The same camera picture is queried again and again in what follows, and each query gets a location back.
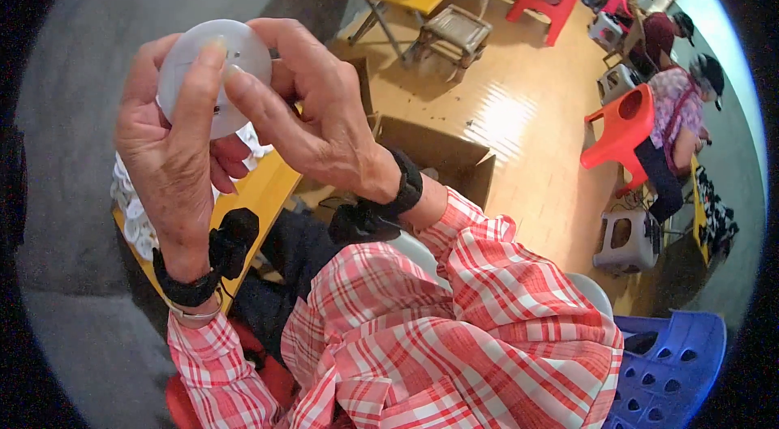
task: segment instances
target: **round plastic disc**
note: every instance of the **round plastic disc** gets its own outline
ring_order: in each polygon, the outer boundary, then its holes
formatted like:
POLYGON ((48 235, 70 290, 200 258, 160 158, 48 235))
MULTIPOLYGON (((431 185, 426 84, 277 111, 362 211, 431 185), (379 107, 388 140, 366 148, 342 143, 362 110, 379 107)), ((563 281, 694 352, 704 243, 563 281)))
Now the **round plastic disc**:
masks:
MULTIPOLYGON (((171 124, 184 74, 200 53, 200 47, 217 36, 222 36, 228 47, 224 63, 226 66, 236 64, 247 73, 257 76, 263 83, 270 84, 271 61, 268 47, 251 27, 226 19, 211 20, 194 26, 176 41, 160 68, 157 104, 171 124)), ((247 123, 248 119, 224 94, 224 88, 220 89, 213 109, 211 140, 236 132, 247 123)))

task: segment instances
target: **red plaid shirt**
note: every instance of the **red plaid shirt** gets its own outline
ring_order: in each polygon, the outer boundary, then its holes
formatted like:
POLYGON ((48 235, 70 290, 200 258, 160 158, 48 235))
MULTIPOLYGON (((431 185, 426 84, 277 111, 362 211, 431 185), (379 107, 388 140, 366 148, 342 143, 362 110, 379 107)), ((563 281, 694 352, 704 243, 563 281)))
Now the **red plaid shirt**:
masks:
POLYGON ((171 316, 170 352, 202 425, 600 427, 622 334, 515 233, 450 190, 419 239, 453 293, 387 244, 342 250, 284 327, 301 385, 286 414, 225 317, 193 330, 171 316))

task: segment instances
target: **red plastic stool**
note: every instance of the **red plastic stool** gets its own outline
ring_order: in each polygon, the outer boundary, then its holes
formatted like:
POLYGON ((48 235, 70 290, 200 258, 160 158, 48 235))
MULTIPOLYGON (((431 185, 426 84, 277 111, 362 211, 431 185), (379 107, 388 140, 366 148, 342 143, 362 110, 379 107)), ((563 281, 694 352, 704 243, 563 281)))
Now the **red plastic stool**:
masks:
POLYGON ((617 191, 621 198, 648 180, 635 149, 644 142, 654 127, 654 99, 648 84, 639 84, 590 116, 585 123, 603 118, 603 135, 593 146, 582 152, 579 161, 591 169, 606 161, 616 161, 633 175, 624 188, 617 191))
MULTIPOLYGON (((292 374, 279 365, 272 356, 267 356, 265 348, 254 337, 249 328, 234 319, 230 320, 230 324, 239 334, 243 349, 254 351, 263 360, 265 366, 258 371, 259 377, 265 382, 270 394, 278 401, 279 405, 288 410, 300 389, 292 374)), ((168 385, 165 387, 165 401, 176 427, 179 429, 202 429, 180 375, 173 375, 168 380, 168 385)))
MULTIPOLYGON (((603 13, 614 15, 616 11, 620 9, 620 7, 625 11, 625 14, 628 15, 629 18, 633 18, 633 15, 630 13, 630 10, 628 9, 628 0, 609 0, 606 3, 606 6, 604 6, 600 10, 603 13)), ((627 34, 630 31, 628 26, 626 26, 622 22, 619 22, 619 26, 622 28, 622 31, 625 32, 625 34, 627 34)))
POLYGON ((516 22, 527 9, 533 9, 547 15, 551 20, 551 25, 546 36, 546 45, 554 47, 557 36, 560 35, 562 27, 566 25, 576 3, 577 0, 561 0, 557 5, 549 5, 544 0, 516 0, 506 15, 506 20, 516 22))

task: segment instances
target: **wooden floor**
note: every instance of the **wooden floor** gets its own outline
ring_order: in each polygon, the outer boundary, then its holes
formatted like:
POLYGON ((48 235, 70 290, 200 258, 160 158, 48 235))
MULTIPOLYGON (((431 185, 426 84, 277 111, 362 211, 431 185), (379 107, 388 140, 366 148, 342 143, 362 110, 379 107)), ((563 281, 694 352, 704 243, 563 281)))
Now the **wooden floor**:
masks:
MULTIPOLYGON (((510 215, 523 245, 598 281, 616 314, 646 314, 649 282, 592 267, 600 214, 618 183, 615 163, 579 166, 583 117, 600 106, 595 81, 605 71, 605 52, 587 37, 593 14, 578 2, 556 45, 546 47, 548 20, 528 12, 512 24, 504 18, 509 7, 509 0, 490 2, 488 46, 459 85, 444 82, 453 67, 436 56, 403 69, 379 26, 350 47, 352 26, 331 48, 342 58, 368 58, 377 112, 490 146, 498 160, 486 213, 510 215)), ((401 46, 412 43, 414 18, 399 9, 387 17, 401 46)))

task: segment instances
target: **hand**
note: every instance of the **hand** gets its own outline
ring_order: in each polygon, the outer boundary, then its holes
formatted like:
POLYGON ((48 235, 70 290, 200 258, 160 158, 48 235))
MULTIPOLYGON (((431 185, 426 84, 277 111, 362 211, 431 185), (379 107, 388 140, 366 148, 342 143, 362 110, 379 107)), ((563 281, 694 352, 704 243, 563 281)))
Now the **hand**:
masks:
POLYGON ((159 68, 179 34, 141 46, 125 81, 115 143, 157 231, 168 274, 191 282, 209 271, 211 183, 224 193, 248 173, 250 150, 238 136, 209 142, 225 47, 204 46, 181 84, 170 126, 157 106, 159 68))
POLYGON ((224 90, 254 124, 259 142, 273 144, 305 176, 386 204, 397 196, 400 169, 378 145, 365 120, 354 66, 342 62, 289 19, 247 22, 279 52, 270 87, 230 66, 224 90), (302 100, 298 119, 287 105, 302 100))

